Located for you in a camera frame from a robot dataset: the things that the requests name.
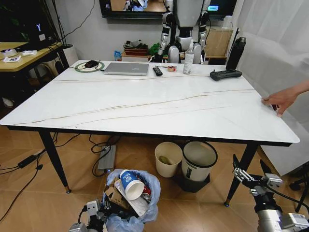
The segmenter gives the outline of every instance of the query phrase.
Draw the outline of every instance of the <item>marble table top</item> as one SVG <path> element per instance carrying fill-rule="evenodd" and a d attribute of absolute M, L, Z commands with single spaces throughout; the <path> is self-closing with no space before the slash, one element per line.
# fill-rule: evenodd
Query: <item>marble table top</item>
<path fill-rule="evenodd" d="M 110 61 L 102 61 L 106 66 Z M 173 135 L 279 143 L 299 138 L 261 103 L 244 77 L 213 81 L 225 66 L 183 65 L 176 72 L 150 63 L 147 76 L 106 75 L 65 70 L 14 109 L 1 125 Z"/>

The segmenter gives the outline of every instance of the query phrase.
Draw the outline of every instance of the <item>wooden floor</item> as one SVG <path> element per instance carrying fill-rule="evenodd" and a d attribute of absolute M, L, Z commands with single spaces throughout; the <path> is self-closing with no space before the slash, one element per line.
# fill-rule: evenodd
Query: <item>wooden floor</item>
<path fill-rule="evenodd" d="M 59 134 L 63 144 L 72 134 Z M 91 168 L 97 155 L 91 153 L 88 135 L 80 135 L 64 147 L 58 148 L 64 170 L 72 189 L 66 194 L 46 154 L 42 156 L 43 169 L 21 194 L 8 216 L 0 223 L 1 232 L 66 232 L 77 221 L 78 214 L 87 201 L 102 197 L 106 176 L 93 177 Z M 97 142 L 106 136 L 93 136 Z M 219 159 L 211 171 L 211 182 L 198 193 L 182 191 L 170 178 L 163 178 L 155 170 L 155 147 L 161 139 L 122 137 L 117 144 L 116 168 L 147 170 L 158 177 L 161 196 L 159 215 L 155 222 L 145 225 L 146 232 L 248 232 L 256 231 L 257 215 L 249 190 L 240 186 L 231 206 L 223 202 L 233 175 L 232 155 L 238 158 L 244 145 L 212 143 Z M 15 166 L 19 161 L 43 148 L 36 132 L 9 131 L 0 126 L 1 168 Z M 261 174 L 259 156 L 256 154 L 249 173 Z M 11 174 L 0 175 L 0 217 L 9 207 L 19 190 L 32 178 L 35 164 Z M 291 191 L 288 184 L 293 178 L 284 177 L 281 192 L 299 198 L 300 192 Z M 294 212 L 294 203 L 277 197 L 285 212 Z M 302 208 L 301 213 L 307 216 Z"/>

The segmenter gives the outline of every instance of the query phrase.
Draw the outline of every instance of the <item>black remote control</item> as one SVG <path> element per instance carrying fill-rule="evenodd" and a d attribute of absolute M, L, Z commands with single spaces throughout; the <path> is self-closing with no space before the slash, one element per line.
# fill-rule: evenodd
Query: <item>black remote control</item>
<path fill-rule="evenodd" d="M 242 72 L 233 69 L 228 69 L 220 72 L 215 72 L 215 70 L 213 70 L 210 75 L 213 80 L 220 81 L 223 78 L 240 77 L 242 75 Z"/>
<path fill-rule="evenodd" d="M 155 74 L 157 76 L 162 76 L 163 75 L 163 73 L 161 72 L 161 70 L 158 67 L 153 68 L 153 70 L 154 70 L 154 72 L 155 72 Z"/>

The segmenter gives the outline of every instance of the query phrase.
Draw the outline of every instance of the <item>blue and white cup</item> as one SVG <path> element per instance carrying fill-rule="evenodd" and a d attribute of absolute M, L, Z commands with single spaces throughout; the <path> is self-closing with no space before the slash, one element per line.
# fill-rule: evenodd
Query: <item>blue and white cup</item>
<path fill-rule="evenodd" d="M 124 169 L 120 173 L 121 183 L 124 186 L 126 197 L 129 200 L 135 200 L 141 196 L 144 191 L 144 183 L 141 182 L 133 172 Z"/>

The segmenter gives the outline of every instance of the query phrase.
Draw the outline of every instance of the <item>laptop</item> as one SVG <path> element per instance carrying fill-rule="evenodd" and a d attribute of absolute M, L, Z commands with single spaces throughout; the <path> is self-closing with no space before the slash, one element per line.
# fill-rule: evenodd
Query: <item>laptop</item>
<path fill-rule="evenodd" d="M 111 75 L 135 75 L 146 76 L 149 64 L 114 62 L 104 70 L 105 74 Z"/>

